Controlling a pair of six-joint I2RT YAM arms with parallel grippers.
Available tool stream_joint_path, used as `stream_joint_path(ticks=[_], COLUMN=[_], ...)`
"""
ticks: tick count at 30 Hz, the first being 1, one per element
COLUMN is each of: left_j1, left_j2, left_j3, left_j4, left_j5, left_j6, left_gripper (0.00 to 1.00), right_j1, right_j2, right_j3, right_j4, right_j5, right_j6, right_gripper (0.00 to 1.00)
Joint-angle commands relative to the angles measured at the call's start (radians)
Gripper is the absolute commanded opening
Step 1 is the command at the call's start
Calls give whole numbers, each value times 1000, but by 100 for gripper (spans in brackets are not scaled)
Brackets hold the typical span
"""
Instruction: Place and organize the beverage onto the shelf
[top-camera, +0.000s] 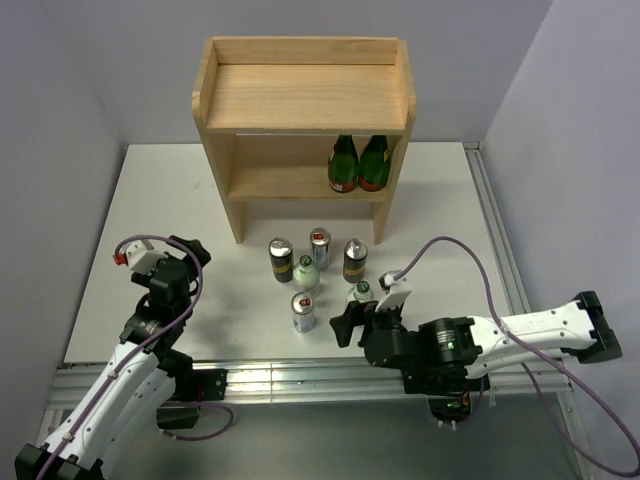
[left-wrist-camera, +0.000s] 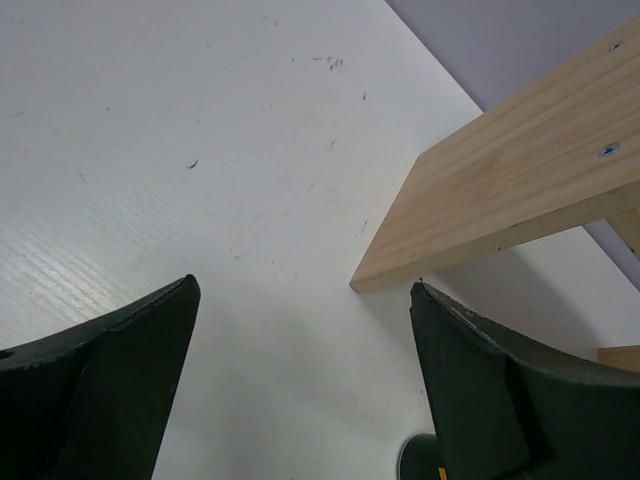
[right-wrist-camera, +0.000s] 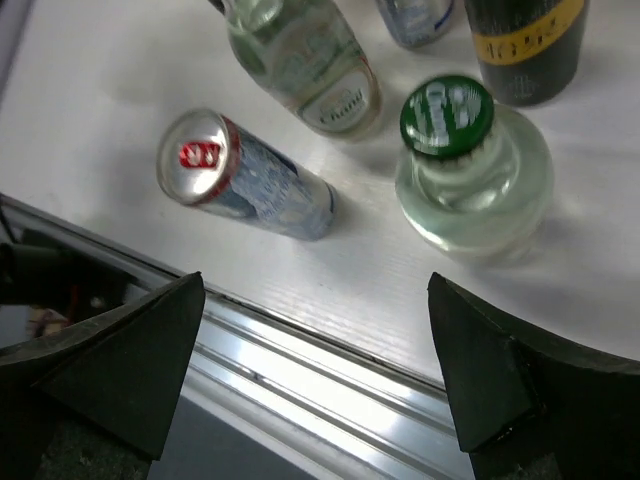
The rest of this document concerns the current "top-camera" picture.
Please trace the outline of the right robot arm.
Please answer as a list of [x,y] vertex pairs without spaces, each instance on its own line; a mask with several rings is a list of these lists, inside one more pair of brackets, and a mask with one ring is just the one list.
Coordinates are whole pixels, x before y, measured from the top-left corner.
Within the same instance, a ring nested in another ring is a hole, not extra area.
[[352,301],[343,314],[330,319],[339,347],[351,342],[362,327],[358,346],[369,364],[394,369],[412,380],[433,380],[446,390],[467,380],[517,363],[533,349],[552,358],[572,356],[581,364],[602,363],[622,356],[600,299],[581,292],[554,309],[504,317],[444,317],[411,331],[402,324],[402,309],[382,308],[377,301]]

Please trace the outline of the clear bottle green cap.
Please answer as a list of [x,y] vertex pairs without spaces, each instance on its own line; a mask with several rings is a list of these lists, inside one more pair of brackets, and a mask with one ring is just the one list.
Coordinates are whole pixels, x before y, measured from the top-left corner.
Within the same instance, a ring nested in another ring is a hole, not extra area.
[[375,295],[370,284],[367,281],[363,280],[350,288],[347,294],[346,304],[349,304],[353,301],[356,301],[358,303],[368,303],[374,300]]

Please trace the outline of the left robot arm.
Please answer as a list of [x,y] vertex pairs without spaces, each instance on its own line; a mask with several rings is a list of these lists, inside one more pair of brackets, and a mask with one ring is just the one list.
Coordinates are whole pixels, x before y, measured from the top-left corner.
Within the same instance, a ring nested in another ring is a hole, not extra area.
[[193,391],[193,360],[173,346],[200,298],[211,256],[198,240],[170,236],[166,244],[185,254],[177,258],[155,249],[155,239],[137,235],[116,246],[115,263],[146,292],[76,408],[41,446],[27,444],[17,455],[18,478],[105,479],[157,409]]

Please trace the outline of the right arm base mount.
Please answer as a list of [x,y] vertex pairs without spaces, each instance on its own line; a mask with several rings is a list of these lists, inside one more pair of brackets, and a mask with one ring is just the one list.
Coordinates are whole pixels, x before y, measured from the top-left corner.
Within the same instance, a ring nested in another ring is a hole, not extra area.
[[467,420],[490,388],[489,376],[479,379],[447,379],[434,375],[402,372],[404,392],[424,395],[432,417],[451,427]]

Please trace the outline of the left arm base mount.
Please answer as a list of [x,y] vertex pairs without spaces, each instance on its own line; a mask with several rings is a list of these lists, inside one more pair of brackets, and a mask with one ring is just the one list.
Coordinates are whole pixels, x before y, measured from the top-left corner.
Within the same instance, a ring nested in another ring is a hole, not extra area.
[[[226,369],[197,369],[187,372],[177,382],[176,391],[168,402],[201,403],[224,399],[228,371]],[[156,411],[156,423],[162,430],[192,429],[200,418],[202,408],[161,407]]]

